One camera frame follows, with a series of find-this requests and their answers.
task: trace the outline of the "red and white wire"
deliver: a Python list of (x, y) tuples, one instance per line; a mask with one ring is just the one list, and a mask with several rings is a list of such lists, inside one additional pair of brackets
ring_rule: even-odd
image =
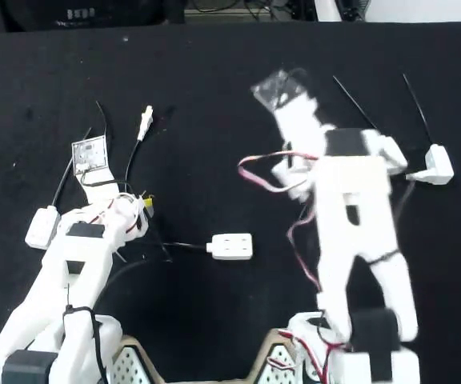
[(277, 370), (290, 370), (292, 372), (295, 372), (296, 365), (294, 365), (294, 364), (285, 364), (284, 362), (281, 362), (277, 358), (272, 358), (272, 357), (268, 356), (266, 358), (266, 363), (269, 366), (272, 366), (273, 368), (275, 368)]
[(274, 194), (281, 194), (283, 192), (287, 192), (288, 190), (291, 190), (297, 186), (301, 186), (304, 182), (307, 181), (303, 180), (301, 182), (296, 182), (294, 184), (291, 184), (290, 186), (273, 186), (264, 178), (261, 178), (257, 174), (254, 174), (253, 172), (246, 170), (243, 166), (247, 162), (255, 162), (261, 158), (272, 158), (277, 156), (299, 156), (307, 160), (318, 160), (318, 158), (313, 156), (312, 154), (304, 154), (302, 152), (296, 152), (294, 150), (280, 150), (278, 152), (273, 152), (271, 154), (254, 154), (251, 156), (246, 156), (238, 163), (238, 172), (246, 180), (253, 182), (254, 184), (257, 184), (258, 186), (261, 186), (265, 190), (268, 190)]
[(319, 367), (318, 360), (316, 359), (314, 352), (312, 352), (312, 349), (309, 347), (307, 342), (302, 338), (294, 336), (289, 330), (277, 330), (277, 332), (284, 338), (289, 338), (293, 342), (298, 342), (303, 347), (303, 349), (307, 352), (307, 356), (311, 360), (314, 369), (316, 370), (316, 374), (318, 375), (320, 382), (322, 384), (327, 384), (327, 380), (323, 377), (323, 368)]
[(295, 229), (298, 228), (299, 226), (305, 226), (309, 222), (311, 222), (315, 217), (315, 209), (312, 207), (309, 210), (309, 213), (305, 218), (300, 218), (293, 223), (292, 226), (289, 227), (289, 230), (287, 230), (286, 236), (287, 239), (289, 240), (289, 243), (293, 247), (293, 251), (295, 252), (296, 259), (298, 260), (299, 265), (302, 267), (303, 273), (307, 276), (307, 278), (316, 286), (316, 288), (321, 291), (321, 285), (319, 284), (319, 280), (314, 276), (314, 274), (311, 272), (307, 264), (303, 261), (302, 256), (296, 249), (296, 244), (295, 244), (295, 239), (293, 238), (293, 233), (295, 232)]

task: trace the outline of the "beige base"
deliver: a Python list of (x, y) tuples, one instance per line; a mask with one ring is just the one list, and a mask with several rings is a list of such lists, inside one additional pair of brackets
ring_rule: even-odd
[[(251, 372), (248, 374), (248, 376), (244, 379), (235, 379), (235, 380), (225, 380), (225, 381), (215, 381), (215, 382), (178, 382), (177, 384), (226, 384), (226, 383), (231, 383), (231, 384), (254, 384), (256, 378), (261, 372), (261, 368), (263, 367), (263, 363), (266, 360), (266, 357), (268, 356), (268, 353), (270, 352), (271, 346), (274, 344), (283, 344), (287, 350), (289, 351), (289, 354), (295, 360), (295, 351), (294, 348), (289, 340), (286, 338), (283, 338), (280, 336), (276, 330), (270, 330), (268, 332), (268, 335), (264, 339), (263, 344), (261, 345), (261, 349), (259, 350), (259, 353), (257, 354), (257, 358), (255, 359), (254, 365), (252, 366)], [(121, 349), (124, 346), (134, 346), (136, 349), (139, 351), (142, 360), (145, 362), (146, 369), (152, 376), (152, 381), (154, 384), (165, 384), (165, 380), (161, 377), (159, 372), (156, 370), (154, 367), (154, 364), (150, 360), (149, 356), (143, 349), (142, 345), (138, 340), (135, 338), (132, 338), (131, 336), (124, 336), (122, 338), (122, 341), (120, 343)]]

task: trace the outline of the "black cable tie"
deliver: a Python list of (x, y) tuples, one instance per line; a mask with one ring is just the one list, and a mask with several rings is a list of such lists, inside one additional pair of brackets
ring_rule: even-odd
[(386, 254), (383, 254), (382, 256), (377, 258), (376, 260), (373, 260), (372, 262), (368, 262), (367, 265), (368, 266), (375, 266), (379, 262), (388, 262), (398, 252), (399, 252), (398, 249), (392, 250), (391, 252), (387, 252)]

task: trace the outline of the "perforated metal plate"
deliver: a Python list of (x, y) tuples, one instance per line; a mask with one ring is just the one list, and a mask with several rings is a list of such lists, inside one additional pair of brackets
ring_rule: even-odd
[[(291, 366), (295, 361), (283, 345), (274, 346), (269, 357)], [(263, 371), (259, 374), (257, 384), (295, 384), (295, 373), (292, 370), (279, 370), (265, 363)]]
[(134, 348), (125, 346), (113, 365), (110, 384), (151, 384)]

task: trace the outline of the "black fabric background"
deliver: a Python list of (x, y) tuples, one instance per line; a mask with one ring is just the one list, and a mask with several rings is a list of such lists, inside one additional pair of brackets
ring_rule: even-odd
[[(429, 142), (401, 72), (409, 76), (456, 173), (448, 186), (417, 186), (399, 227), (419, 317), (411, 347), (423, 383), (461, 382), (461, 24), (0, 35), (0, 329), (40, 268), (41, 252), (24, 243), (28, 223), (52, 199), (70, 143), (88, 126), (102, 129), (94, 101), (114, 128), (110, 164), (117, 177), (151, 104), (158, 118), (131, 181), (155, 195), (165, 240), (204, 243), (212, 234), (249, 231), (255, 256), (224, 263), (177, 250), (166, 263), (155, 247), (128, 246), (122, 252), (129, 259), (145, 254), (150, 263), (119, 280), (101, 311), (141, 341), (168, 381), (244, 377), (266, 332), (315, 302), (284, 236), (299, 205), (243, 181), (235, 168), (243, 156), (281, 145), (274, 119), (249, 91), (281, 66), (309, 71), (325, 121), (366, 126), (332, 82), (339, 76), (420, 164)], [(404, 183), (394, 180), (393, 188), (396, 199)], [(82, 205), (71, 179), (60, 209)], [(315, 236), (301, 231), (298, 241), (314, 265)], [(365, 268), (357, 271), (351, 305), (371, 305), (378, 289)]]

